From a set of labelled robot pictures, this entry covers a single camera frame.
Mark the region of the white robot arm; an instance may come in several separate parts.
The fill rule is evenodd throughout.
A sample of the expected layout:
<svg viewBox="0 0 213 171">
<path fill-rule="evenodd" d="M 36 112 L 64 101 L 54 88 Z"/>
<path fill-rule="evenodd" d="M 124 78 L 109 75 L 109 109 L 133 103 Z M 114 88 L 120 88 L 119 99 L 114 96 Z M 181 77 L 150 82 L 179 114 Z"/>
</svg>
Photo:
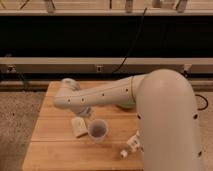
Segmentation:
<svg viewBox="0 0 213 171">
<path fill-rule="evenodd" d="M 144 171 L 204 171 L 196 97 L 183 75 L 158 69 L 87 89 L 75 84 L 61 81 L 56 107 L 84 116 L 96 105 L 136 104 Z"/>
</svg>

